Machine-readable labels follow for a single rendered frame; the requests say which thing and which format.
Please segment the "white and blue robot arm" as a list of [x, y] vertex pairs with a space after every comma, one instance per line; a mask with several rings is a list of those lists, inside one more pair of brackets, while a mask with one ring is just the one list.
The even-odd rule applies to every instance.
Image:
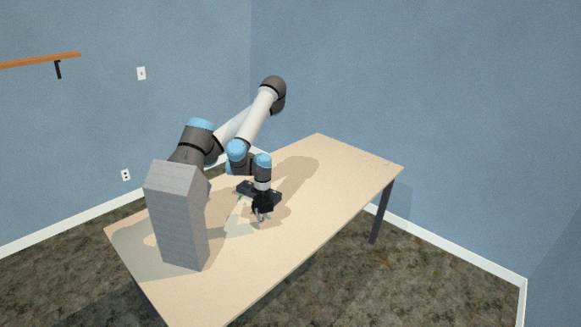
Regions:
[[[265, 118], [277, 116], [284, 110], [285, 81], [277, 75], [270, 75], [263, 80], [257, 93], [253, 104], [216, 131], [214, 125], [205, 119], [188, 119], [179, 144], [167, 161], [195, 165], [204, 174], [204, 168], [214, 166], [226, 147], [227, 175], [254, 176], [256, 189], [269, 189], [272, 180], [271, 156], [261, 152], [254, 158], [247, 158], [247, 154]], [[251, 192], [257, 193], [254, 187], [251, 187]]]

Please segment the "dark grey rack of bins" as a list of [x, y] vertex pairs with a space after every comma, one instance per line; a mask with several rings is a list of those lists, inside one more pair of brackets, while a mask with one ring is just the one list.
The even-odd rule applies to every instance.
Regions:
[[[250, 182], [249, 180], [243, 180], [240, 184], [238, 184], [236, 186], [236, 192], [239, 192], [240, 194], [245, 195], [247, 197], [254, 198], [254, 196], [256, 196], [257, 194], [251, 193], [251, 187], [254, 187], [253, 182]], [[274, 207], [282, 200], [282, 193], [279, 191], [273, 190], [271, 188], [270, 188], [270, 195], [269, 196], [271, 197], [271, 199], [274, 202]]]

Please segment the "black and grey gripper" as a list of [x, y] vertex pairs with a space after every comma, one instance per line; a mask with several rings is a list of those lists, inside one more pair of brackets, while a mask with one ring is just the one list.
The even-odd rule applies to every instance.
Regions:
[[[255, 202], [254, 201], [252, 202], [252, 211], [253, 211], [258, 223], [260, 224], [260, 221], [261, 221], [260, 214], [263, 215], [262, 216], [263, 222], [266, 218], [268, 219], [268, 213], [274, 211], [274, 202], [271, 199], [271, 197], [269, 196], [270, 195], [270, 188], [267, 189], [266, 191], [259, 191], [258, 189], [255, 188], [255, 191], [258, 192], [258, 195], [254, 196]], [[261, 201], [260, 201], [260, 197], [261, 197]], [[254, 200], [254, 198], [253, 198], [253, 200]], [[259, 212], [258, 212], [258, 208], [259, 208]]]

